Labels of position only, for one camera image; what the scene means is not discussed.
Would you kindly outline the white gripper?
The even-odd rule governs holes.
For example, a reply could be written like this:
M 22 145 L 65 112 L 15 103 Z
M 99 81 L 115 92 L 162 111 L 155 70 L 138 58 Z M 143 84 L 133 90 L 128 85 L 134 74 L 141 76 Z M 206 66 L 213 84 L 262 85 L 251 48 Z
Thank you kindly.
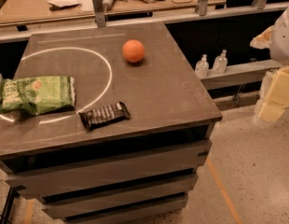
M 268 49 L 272 60 L 289 65 L 289 7 L 275 24 L 250 42 L 255 49 Z M 289 107 L 289 66 L 268 71 L 263 77 L 255 105 L 255 125 L 272 125 Z

